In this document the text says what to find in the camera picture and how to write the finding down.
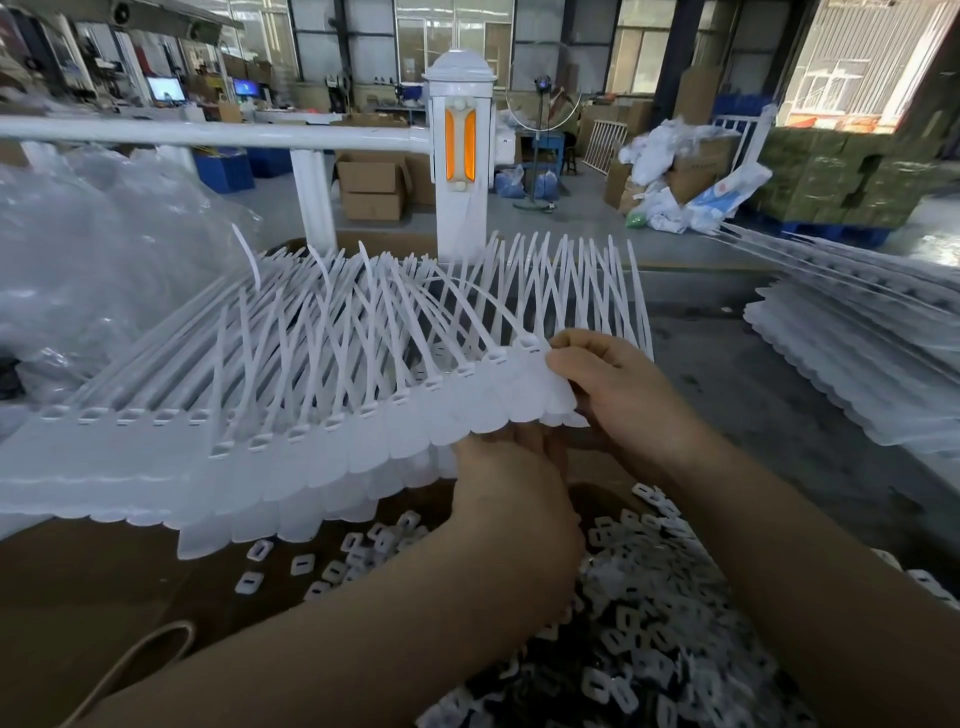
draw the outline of pallet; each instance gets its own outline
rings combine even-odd
[[[893,232],[891,228],[869,228],[863,225],[807,223],[795,220],[784,222],[757,210],[750,209],[747,212],[749,212],[751,221],[759,223],[763,231],[772,231],[778,235],[786,232],[795,235],[824,237],[827,240],[867,250],[879,248],[886,241],[887,236]]]

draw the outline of cardboard box flap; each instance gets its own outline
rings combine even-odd
[[[695,127],[709,124],[722,75],[720,66],[692,65],[687,68],[680,77],[673,118],[682,116],[686,124]]]

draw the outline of stack of plastic seals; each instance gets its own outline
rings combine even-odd
[[[960,275],[820,238],[713,237],[790,279],[744,318],[880,445],[960,459]]]
[[[547,339],[595,328],[652,356],[639,273],[612,240],[548,248],[494,234],[472,266],[310,250],[217,279],[0,447],[0,513],[164,523],[181,558],[305,542],[453,476],[470,432],[585,425]]]

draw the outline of clear plastic bag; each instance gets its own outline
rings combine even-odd
[[[0,167],[0,355],[33,400],[63,400],[216,277],[248,265],[261,219],[138,150],[83,147]]]
[[[493,188],[497,197],[506,197],[520,200],[526,192],[523,191],[523,165],[518,164],[512,169],[503,169],[493,178]]]

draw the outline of computer monitor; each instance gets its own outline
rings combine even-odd
[[[258,84],[256,81],[233,79],[233,90],[236,91],[237,96],[260,97],[260,84]]]
[[[186,101],[180,81],[173,77],[152,77],[147,79],[147,83],[158,101]]]

